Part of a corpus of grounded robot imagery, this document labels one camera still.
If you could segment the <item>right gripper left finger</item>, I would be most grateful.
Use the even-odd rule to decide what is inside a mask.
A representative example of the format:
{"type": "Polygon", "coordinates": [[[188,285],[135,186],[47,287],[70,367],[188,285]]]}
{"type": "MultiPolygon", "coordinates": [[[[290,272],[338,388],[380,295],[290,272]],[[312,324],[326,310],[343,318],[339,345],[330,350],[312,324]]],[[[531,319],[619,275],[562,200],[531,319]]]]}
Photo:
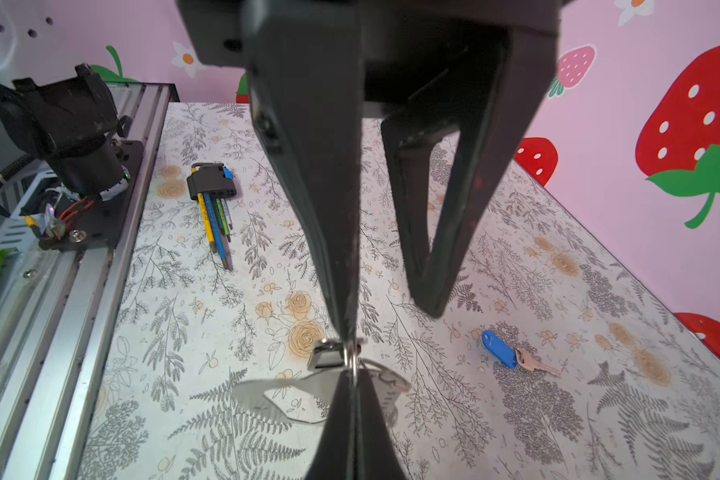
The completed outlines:
{"type": "Polygon", "coordinates": [[[355,477],[356,388],[342,371],[329,415],[306,480],[348,480],[355,477]]]}

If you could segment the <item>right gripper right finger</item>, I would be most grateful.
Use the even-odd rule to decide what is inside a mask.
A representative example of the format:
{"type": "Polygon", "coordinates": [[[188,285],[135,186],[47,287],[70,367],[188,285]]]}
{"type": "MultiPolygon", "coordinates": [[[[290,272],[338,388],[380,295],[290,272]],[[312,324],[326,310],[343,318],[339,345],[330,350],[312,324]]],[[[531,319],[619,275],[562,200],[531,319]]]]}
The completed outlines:
{"type": "Polygon", "coordinates": [[[357,371],[354,385],[354,479],[405,479],[370,375],[357,371]]]}

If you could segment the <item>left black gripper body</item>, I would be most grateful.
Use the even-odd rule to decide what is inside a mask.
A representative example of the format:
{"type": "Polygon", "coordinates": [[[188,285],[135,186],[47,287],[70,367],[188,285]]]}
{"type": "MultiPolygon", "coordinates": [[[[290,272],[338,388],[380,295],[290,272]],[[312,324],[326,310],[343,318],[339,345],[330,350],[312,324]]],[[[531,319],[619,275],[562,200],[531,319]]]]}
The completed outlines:
{"type": "Polygon", "coordinates": [[[536,103],[560,1],[182,1],[201,60],[243,68],[251,114],[479,117],[522,71],[536,103]]]}

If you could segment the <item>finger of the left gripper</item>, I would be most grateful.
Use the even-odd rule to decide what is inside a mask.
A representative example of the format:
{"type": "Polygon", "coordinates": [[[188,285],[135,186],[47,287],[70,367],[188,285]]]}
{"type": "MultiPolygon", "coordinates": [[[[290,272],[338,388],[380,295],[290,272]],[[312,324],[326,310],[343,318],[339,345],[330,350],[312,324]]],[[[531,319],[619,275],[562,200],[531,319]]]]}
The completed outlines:
{"type": "Polygon", "coordinates": [[[555,71],[554,35],[480,38],[384,119],[382,140],[410,296],[443,315],[475,230],[555,71]],[[435,234],[428,234],[430,156],[458,134],[435,234]]]}
{"type": "Polygon", "coordinates": [[[356,336],[364,67],[355,11],[245,11],[253,126],[299,219],[331,322],[356,336]]]}

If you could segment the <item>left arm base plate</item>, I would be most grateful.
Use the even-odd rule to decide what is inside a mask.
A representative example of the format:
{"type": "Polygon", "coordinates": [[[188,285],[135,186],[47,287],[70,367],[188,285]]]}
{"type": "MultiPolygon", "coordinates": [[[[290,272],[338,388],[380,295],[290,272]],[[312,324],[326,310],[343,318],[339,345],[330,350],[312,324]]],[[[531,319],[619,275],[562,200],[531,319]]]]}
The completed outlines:
{"type": "Polygon", "coordinates": [[[38,234],[39,247],[76,251],[100,243],[116,246],[137,197],[143,162],[140,141],[104,144],[88,156],[60,162],[63,190],[46,231],[38,234]]]}

